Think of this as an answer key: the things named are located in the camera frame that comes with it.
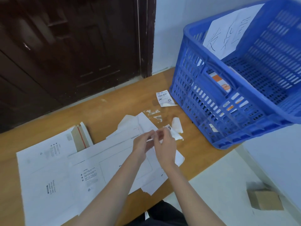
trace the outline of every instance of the wooden tabletop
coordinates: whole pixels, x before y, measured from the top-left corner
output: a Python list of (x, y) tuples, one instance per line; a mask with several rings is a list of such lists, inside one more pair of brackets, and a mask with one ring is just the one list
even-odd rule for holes
[[(174, 69), (83, 102), (71, 108), (46, 115), (0, 134), (0, 225), (24, 225), (24, 212), (16, 152), (46, 140), (81, 121), (87, 126), (93, 143), (98, 143), (117, 129), (126, 115), (147, 110), (160, 113), (148, 116), (158, 127), (171, 124), (179, 117), (184, 140), (177, 140), (177, 149), (185, 157), (180, 166), (188, 180), (226, 155), (231, 149), (215, 149), (191, 122), (180, 106), (160, 107), (156, 92), (169, 89)], [(162, 116), (162, 122), (153, 116)], [(152, 196), (141, 189), (130, 194), (119, 217), (118, 225), (130, 222), (173, 192), (167, 180)], [(65, 225), (71, 225), (73, 218)]]

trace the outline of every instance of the small cardboard box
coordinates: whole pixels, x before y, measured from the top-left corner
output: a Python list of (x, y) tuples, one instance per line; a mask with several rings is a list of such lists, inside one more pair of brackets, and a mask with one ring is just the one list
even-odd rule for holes
[(279, 195), (271, 190), (247, 190), (251, 206), (259, 210), (283, 210)]

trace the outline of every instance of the white paper sign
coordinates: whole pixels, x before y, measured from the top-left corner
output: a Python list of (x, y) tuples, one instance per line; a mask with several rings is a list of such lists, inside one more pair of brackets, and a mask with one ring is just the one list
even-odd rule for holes
[(175, 102), (171, 98), (168, 90), (164, 90), (162, 92), (156, 93), (158, 102), (161, 107), (167, 107), (167, 106), (175, 106)]
[(243, 8), (212, 21), (203, 45), (219, 59), (231, 54), (263, 5)]

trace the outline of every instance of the barcode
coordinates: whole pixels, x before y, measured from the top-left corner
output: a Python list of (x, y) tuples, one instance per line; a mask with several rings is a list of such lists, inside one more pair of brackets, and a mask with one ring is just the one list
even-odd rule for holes
[(163, 97), (163, 96), (165, 96), (165, 95), (167, 95), (167, 93), (164, 93), (164, 94), (158, 95), (158, 97)]

